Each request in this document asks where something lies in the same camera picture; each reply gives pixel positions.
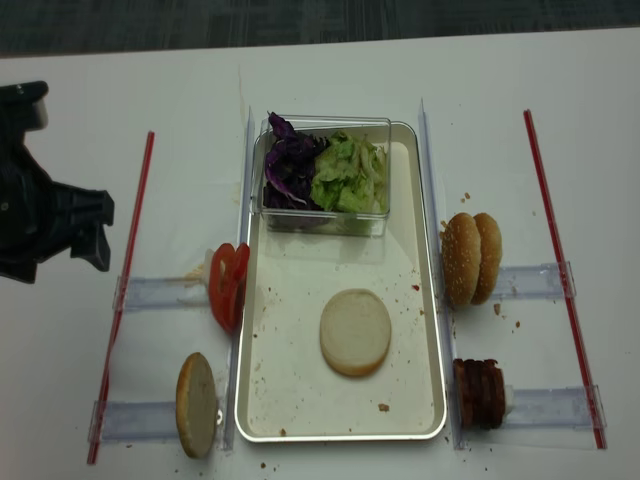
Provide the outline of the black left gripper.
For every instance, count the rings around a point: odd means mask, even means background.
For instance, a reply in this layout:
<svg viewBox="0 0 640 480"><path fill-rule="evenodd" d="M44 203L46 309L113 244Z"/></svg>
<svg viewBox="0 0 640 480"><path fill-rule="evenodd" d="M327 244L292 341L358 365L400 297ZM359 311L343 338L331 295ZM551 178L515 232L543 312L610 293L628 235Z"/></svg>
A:
<svg viewBox="0 0 640 480"><path fill-rule="evenodd" d="M112 226L115 203L106 190L56 182L24 145L1 129L1 275L33 284L38 265L71 246L70 256L109 271L103 225Z"/></svg>

